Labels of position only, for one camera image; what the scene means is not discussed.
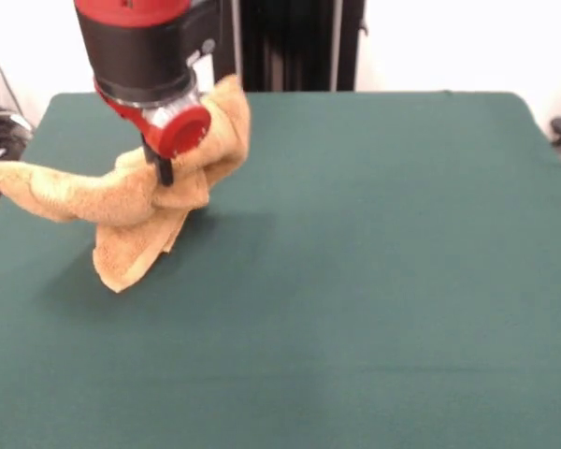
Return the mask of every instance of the black metal frame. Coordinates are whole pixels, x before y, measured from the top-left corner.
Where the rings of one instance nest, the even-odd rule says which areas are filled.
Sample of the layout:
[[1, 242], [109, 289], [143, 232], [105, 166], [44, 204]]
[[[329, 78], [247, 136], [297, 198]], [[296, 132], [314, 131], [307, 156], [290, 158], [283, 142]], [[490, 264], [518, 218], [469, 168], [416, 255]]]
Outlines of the black metal frame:
[[[223, 7], [223, 30], [221, 43], [213, 54], [215, 81], [219, 81], [226, 75], [237, 72], [232, 0], [221, 0], [221, 2]], [[331, 0], [329, 0], [329, 7], [332, 7]], [[355, 90], [359, 36], [364, 20], [365, 7], [366, 0], [343, 0], [338, 59], [338, 91]]]

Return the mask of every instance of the cable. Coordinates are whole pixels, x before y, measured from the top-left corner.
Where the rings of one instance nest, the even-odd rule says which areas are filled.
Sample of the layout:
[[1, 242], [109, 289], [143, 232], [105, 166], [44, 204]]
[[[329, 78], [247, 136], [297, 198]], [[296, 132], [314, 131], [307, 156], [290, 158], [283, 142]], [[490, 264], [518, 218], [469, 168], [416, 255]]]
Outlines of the cable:
[[30, 133], [34, 133], [36, 131], [36, 128], [30, 124], [27, 119], [14, 110], [0, 110], [0, 117], [8, 117], [12, 122], [22, 126]]
[[17, 100], [17, 97], [12, 92], [12, 88], [10, 87], [10, 84], [8, 83], [7, 77], [4, 74], [4, 71], [2, 70], [1, 66], [0, 66], [0, 76], [2, 77], [2, 81], [4, 82], [5, 86], [7, 86], [8, 94], [12, 98], [12, 101], [14, 102], [17, 111], [19, 112], [19, 114], [22, 115], [22, 109], [21, 109], [21, 105], [19, 104], [19, 100]]

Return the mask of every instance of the tan towel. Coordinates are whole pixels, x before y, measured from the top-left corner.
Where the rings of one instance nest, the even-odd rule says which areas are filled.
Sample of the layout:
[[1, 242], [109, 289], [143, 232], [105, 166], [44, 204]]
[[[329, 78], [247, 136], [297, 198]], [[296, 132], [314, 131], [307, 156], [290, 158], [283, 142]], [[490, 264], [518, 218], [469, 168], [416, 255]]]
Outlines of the tan towel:
[[55, 222], [97, 224], [93, 265], [115, 292], [138, 282], [161, 253], [169, 253], [191, 210], [245, 161], [251, 113], [236, 76], [202, 99], [211, 128], [194, 150], [173, 161], [175, 183], [160, 185], [141, 148], [119, 156], [96, 178], [24, 162], [0, 162], [0, 192], [19, 207]]

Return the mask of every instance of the black stand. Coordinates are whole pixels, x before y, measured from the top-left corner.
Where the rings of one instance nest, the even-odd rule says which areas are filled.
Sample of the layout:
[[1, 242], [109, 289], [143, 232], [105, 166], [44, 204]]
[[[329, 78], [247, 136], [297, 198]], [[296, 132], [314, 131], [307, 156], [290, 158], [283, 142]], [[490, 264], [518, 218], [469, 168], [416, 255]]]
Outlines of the black stand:
[[[341, 2], [335, 0], [222, 3], [222, 39], [213, 55], [216, 81], [240, 72], [248, 92], [354, 90], [366, 0], [342, 0], [340, 11], [336, 5]], [[236, 48], [241, 67], [237, 67]]]

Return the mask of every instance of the green tablecloth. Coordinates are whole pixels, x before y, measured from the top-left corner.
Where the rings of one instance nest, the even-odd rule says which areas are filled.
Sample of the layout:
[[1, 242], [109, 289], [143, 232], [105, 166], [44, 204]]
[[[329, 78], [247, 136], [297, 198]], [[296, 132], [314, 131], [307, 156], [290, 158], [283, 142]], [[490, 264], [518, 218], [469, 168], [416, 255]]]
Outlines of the green tablecloth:
[[[0, 449], [561, 448], [561, 163], [509, 94], [253, 94], [252, 155], [116, 296], [0, 206]], [[138, 135], [54, 99], [25, 157]]]

